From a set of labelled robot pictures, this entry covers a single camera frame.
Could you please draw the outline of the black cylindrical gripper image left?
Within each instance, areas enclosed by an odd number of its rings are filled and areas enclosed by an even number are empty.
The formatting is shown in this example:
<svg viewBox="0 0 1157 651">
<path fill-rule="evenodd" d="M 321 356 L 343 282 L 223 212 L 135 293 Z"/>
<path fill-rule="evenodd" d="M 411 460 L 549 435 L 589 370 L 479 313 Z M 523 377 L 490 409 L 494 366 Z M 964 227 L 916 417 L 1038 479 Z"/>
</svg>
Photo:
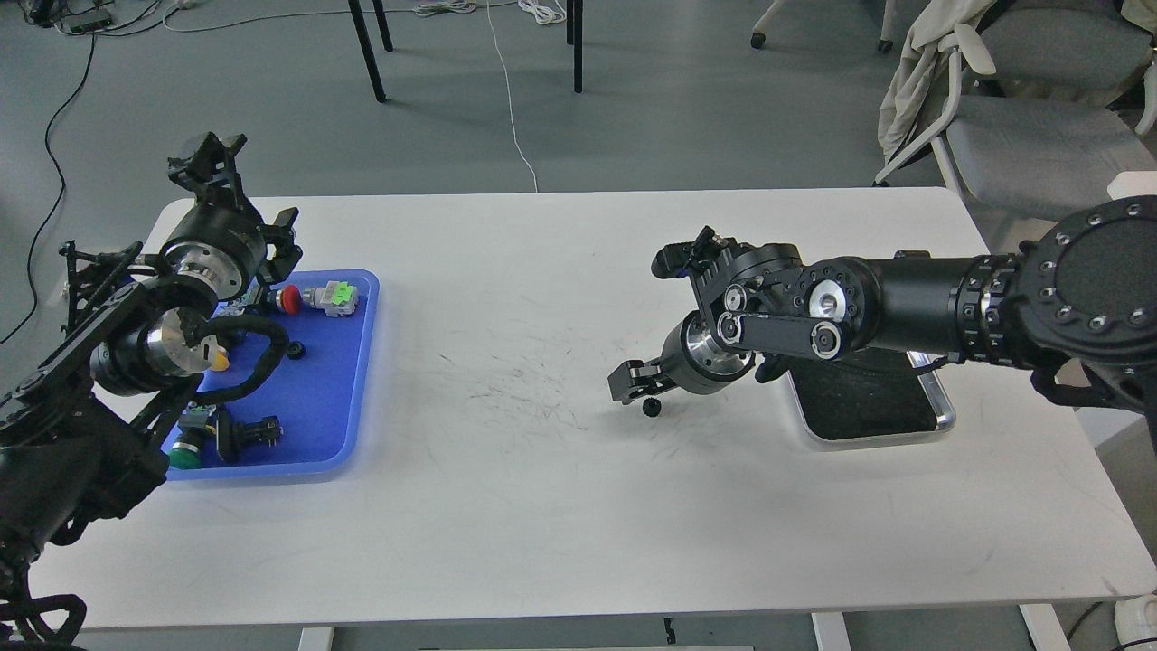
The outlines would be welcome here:
<svg viewBox="0 0 1157 651">
<path fill-rule="evenodd" d="M 282 283 L 305 256 L 295 243 L 297 207 L 263 223 L 248 205 L 236 168 L 236 156 L 246 143 L 245 135 L 222 139 L 207 132 L 168 160 L 169 180 L 193 194 L 196 204 L 165 241 L 162 259 L 179 275 L 211 286 L 218 296 L 246 291 L 259 262 L 260 284 Z M 266 246 L 273 247 L 268 259 L 264 259 Z"/>
</svg>

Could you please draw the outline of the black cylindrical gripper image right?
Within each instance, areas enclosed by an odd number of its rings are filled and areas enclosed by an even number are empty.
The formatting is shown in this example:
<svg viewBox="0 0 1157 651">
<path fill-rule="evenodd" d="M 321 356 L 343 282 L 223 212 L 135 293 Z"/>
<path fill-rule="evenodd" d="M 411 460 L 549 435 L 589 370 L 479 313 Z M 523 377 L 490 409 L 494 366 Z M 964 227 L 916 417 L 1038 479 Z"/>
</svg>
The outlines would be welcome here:
<svg viewBox="0 0 1157 651">
<path fill-rule="evenodd" d="M 611 400 L 632 404 L 638 395 L 661 395 L 681 389 L 712 395 L 739 380 L 756 367 L 749 352 L 725 352 L 712 338 L 699 313 L 686 315 L 668 334 L 659 360 L 624 360 L 607 375 Z"/>
</svg>

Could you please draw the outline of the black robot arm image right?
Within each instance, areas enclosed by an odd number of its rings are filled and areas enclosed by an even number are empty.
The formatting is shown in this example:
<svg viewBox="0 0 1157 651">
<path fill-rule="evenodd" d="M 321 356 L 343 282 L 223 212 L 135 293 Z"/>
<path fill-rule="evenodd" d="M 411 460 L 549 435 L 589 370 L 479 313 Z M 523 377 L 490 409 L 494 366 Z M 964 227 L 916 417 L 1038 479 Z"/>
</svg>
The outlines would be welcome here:
<svg viewBox="0 0 1157 651">
<path fill-rule="evenodd" d="M 631 404 L 670 389 L 712 394 L 762 355 L 761 380 L 786 360 L 833 363 L 863 349 L 933 355 L 926 371 L 990 363 L 1030 371 L 1052 404 L 1154 417 L 1154 197 L 1125 197 L 1061 220 L 1017 254 L 806 264 L 788 243 L 722 238 L 661 247 L 655 278 L 686 278 L 697 306 L 657 358 L 607 375 Z"/>
</svg>

